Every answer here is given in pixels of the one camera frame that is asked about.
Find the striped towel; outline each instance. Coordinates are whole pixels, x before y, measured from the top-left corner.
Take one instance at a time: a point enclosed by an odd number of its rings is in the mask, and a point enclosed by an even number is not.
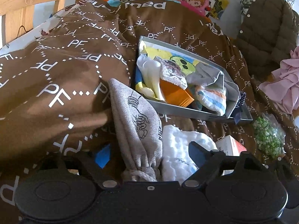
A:
[[[195,86],[197,100],[207,109],[222,116],[226,110],[226,88],[221,89],[216,84]]]

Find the gray cloth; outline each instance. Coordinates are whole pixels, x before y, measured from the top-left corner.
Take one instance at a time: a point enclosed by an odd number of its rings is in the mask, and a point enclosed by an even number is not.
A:
[[[128,181],[159,181],[162,125],[155,109],[139,93],[116,79],[109,80],[116,136]]]
[[[195,69],[195,72],[187,76],[187,83],[200,86],[215,83],[220,89],[224,89],[224,74],[221,70],[202,62],[199,62]]]
[[[209,86],[215,84],[221,90],[226,88],[226,109],[225,116],[229,118],[240,98],[239,87],[232,82],[231,78],[224,75],[223,71],[208,64],[199,62],[195,66],[195,72],[186,78],[187,83],[198,86]]]

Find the screw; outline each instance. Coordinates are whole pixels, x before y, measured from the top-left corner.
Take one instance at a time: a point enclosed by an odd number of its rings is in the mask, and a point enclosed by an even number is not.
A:
[[[107,180],[103,183],[103,186],[106,188],[114,188],[117,185],[117,182],[114,180]]]
[[[187,180],[185,181],[185,185],[189,188],[196,188],[199,186],[199,183],[196,180]]]

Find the wooden bed frame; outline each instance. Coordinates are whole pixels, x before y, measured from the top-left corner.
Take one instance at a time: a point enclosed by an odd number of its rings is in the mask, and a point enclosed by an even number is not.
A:
[[[55,1],[53,14],[65,7],[65,0],[0,0],[3,45],[25,34],[21,26],[26,31],[33,29],[34,5],[49,1]]]

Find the metal tray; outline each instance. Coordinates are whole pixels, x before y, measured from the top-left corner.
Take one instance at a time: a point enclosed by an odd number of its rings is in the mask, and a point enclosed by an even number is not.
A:
[[[141,54],[141,51],[143,48],[141,46],[142,41],[145,44],[150,43],[153,45],[164,47],[166,49],[174,50],[174,51],[181,53],[187,57],[191,57],[191,58],[199,60],[203,63],[207,63],[213,67],[216,67],[216,68],[220,69],[221,71],[223,71],[223,73],[226,77],[226,80],[233,82],[233,80],[231,79],[228,72],[223,67],[217,65],[216,63],[209,61],[206,58],[203,58],[201,56],[198,56],[192,52],[184,50],[180,47],[176,47],[174,45],[170,45],[170,44],[167,44],[167,43],[159,41],[159,40],[141,36],[139,39],[139,43],[138,43],[139,54]],[[167,115],[180,116],[180,117],[186,117],[186,118],[191,118],[191,119],[200,119],[200,120],[208,120],[208,121],[223,122],[223,123],[234,123],[234,119],[232,117],[227,118],[226,116],[219,116],[217,114],[212,114],[212,113],[208,113],[208,112],[204,112],[204,111],[199,111],[199,110],[190,109],[190,108],[183,108],[180,106],[170,105],[170,104],[166,104],[163,102],[158,102],[158,101],[154,101],[154,100],[150,100],[150,99],[147,99],[147,101],[154,107],[154,109],[159,114],[167,114]],[[247,105],[244,104],[242,106],[242,109],[243,109],[243,112],[241,113],[240,123],[250,123],[253,119],[252,119],[252,116],[247,108]]]

